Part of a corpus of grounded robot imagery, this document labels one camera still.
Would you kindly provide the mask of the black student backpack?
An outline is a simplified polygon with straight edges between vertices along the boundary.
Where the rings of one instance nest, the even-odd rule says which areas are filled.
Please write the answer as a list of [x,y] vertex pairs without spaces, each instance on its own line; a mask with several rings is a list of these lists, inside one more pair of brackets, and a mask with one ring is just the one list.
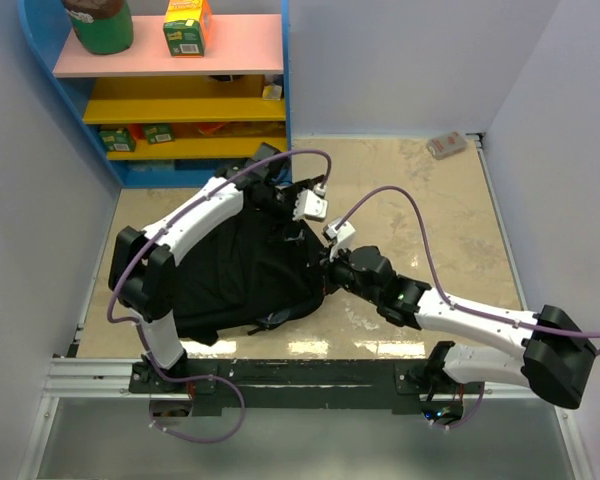
[[325,298],[324,253],[306,222],[241,211],[178,266],[178,336],[211,346],[224,329],[251,325],[259,332],[310,315]]

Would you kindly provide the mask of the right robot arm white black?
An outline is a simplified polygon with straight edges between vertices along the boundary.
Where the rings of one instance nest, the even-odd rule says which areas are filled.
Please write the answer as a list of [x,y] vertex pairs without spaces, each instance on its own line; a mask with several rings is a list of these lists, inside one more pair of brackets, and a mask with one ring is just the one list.
[[502,383],[528,388],[554,406],[580,407],[597,350],[564,310],[507,310],[444,297],[428,283],[398,274],[375,246],[328,253],[321,266],[328,291],[343,289],[371,303],[396,327],[474,341],[436,346],[425,369],[432,390]]

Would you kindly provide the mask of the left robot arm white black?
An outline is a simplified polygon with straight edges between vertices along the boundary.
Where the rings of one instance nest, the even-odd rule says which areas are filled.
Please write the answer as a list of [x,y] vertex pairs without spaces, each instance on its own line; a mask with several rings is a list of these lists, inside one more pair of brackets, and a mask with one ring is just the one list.
[[[278,179],[298,155],[323,157],[325,173],[286,199]],[[182,260],[219,225],[242,212],[255,193],[275,207],[299,213],[302,219],[324,220],[332,166],[331,156],[323,150],[279,151],[263,143],[253,157],[218,168],[198,193],[162,219],[141,230],[127,227],[119,232],[109,274],[111,299],[106,317],[111,324],[133,323],[153,365],[151,378],[163,391],[176,392],[187,380],[187,368],[181,363],[187,353],[174,318]]]

